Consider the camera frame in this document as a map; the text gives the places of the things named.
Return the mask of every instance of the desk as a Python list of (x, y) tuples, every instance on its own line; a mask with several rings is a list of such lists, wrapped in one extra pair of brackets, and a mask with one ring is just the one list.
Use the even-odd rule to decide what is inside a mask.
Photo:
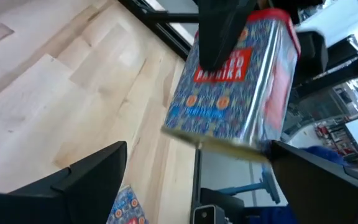
[(127, 141), (147, 219), (188, 223), (195, 150), (160, 133), (184, 61), (115, 0), (3, 3), (0, 192)]

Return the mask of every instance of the metal tin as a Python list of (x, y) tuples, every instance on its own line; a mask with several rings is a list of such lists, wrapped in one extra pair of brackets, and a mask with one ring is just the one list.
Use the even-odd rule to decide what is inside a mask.
[(257, 11), (223, 68), (208, 73), (198, 60), (198, 38), (162, 131), (197, 148), (259, 157), (261, 143), (279, 139), (293, 72), (300, 54), (286, 12)]

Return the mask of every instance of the blue patterned tin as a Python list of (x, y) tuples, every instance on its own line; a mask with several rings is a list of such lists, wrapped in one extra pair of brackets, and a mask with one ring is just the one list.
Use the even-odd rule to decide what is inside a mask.
[(130, 186), (122, 188), (114, 201), (106, 224), (148, 224), (143, 209)]
[(199, 66), (198, 37), (187, 58), (162, 131), (197, 148), (236, 157), (261, 155), (278, 139), (300, 54), (289, 15), (252, 13), (222, 69)]

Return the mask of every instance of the black frame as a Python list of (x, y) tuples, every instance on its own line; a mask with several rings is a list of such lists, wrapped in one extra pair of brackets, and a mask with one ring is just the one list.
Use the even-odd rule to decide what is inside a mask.
[(193, 219), (193, 210), (201, 205), (201, 161), (203, 154), (199, 149), (196, 149), (195, 154), (190, 220)]
[(145, 0), (118, 0), (133, 15), (165, 42), (179, 57), (187, 59), (192, 43), (187, 42), (169, 22), (197, 23), (198, 14), (168, 14), (156, 11)]

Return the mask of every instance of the white wall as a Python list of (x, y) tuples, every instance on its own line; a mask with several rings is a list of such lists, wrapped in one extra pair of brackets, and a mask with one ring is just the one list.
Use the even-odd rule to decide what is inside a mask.
[[(232, 157), (203, 151), (201, 159), (201, 187), (219, 190), (226, 187), (240, 187), (259, 183), (262, 165), (258, 162), (243, 161)], [(276, 205), (264, 189), (237, 194), (246, 207), (285, 206), (287, 200), (275, 180), (281, 202)]]
[(297, 27), (297, 30), (319, 30), (329, 47), (358, 29), (358, 0), (337, 0)]

